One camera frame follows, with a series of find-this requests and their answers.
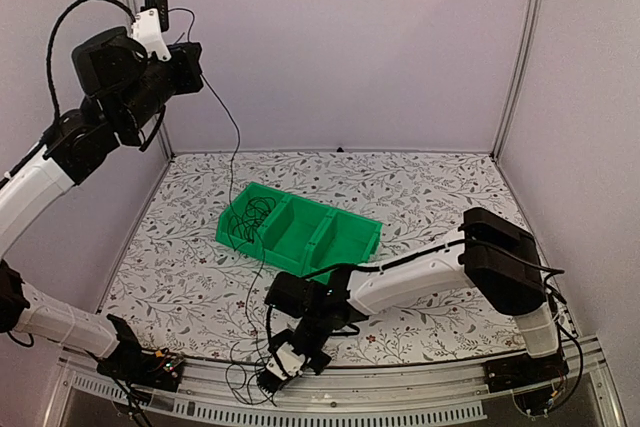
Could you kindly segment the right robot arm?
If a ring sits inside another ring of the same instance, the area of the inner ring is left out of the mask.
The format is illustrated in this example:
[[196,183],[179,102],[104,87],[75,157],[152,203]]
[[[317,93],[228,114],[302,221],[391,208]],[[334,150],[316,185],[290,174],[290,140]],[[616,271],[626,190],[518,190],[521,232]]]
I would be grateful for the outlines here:
[[477,288],[500,314],[514,319],[526,354],[517,374],[537,383],[561,351],[548,279],[558,269],[541,265],[534,236],[480,207],[440,241],[369,263],[334,261],[316,272],[280,272],[265,303],[297,320],[295,329],[267,333],[267,374],[288,382],[304,369],[320,374],[332,334],[394,306],[444,290]]

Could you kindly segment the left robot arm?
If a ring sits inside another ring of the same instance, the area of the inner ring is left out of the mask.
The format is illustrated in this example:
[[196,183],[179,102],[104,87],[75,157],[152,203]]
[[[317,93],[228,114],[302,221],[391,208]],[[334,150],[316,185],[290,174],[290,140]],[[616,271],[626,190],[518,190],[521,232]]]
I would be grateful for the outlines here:
[[[25,157],[1,178],[1,250],[7,252],[59,197],[81,185],[121,146],[146,151],[168,101],[203,87],[198,42],[166,44],[167,0],[144,0],[127,10],[128,27],[103,31],[76,47],[72,63],[84,93],[81,105],[60,110],[49,90],[52,124]],[[143,132],[149,121],[157,125]],[[148,359],[125,320],[90,314],[53,299],[8,264],[1,265],[1,330],[39,336],[84,350],[128,381],[148,373]]]

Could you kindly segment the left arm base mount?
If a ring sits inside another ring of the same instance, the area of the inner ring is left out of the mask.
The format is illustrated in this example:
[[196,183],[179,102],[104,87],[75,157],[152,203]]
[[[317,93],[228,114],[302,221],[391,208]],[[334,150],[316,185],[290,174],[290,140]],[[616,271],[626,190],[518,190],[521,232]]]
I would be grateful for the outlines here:
[[176,392],[182,380],[184,361],[183,355],[167,349],[146,351],[119,345],[108,357],[98,360],[97,372],[124,383]]

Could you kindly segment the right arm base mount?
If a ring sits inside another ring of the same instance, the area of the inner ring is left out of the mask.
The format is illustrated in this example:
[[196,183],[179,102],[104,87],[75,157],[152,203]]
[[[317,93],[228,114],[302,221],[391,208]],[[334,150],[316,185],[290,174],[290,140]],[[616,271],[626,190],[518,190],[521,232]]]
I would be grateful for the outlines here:
[[511,392],[516,408],[526,416],[549,414],[566,386],[569,367],[562,353],[542,358],[519,354],[484,362],[490,393]]

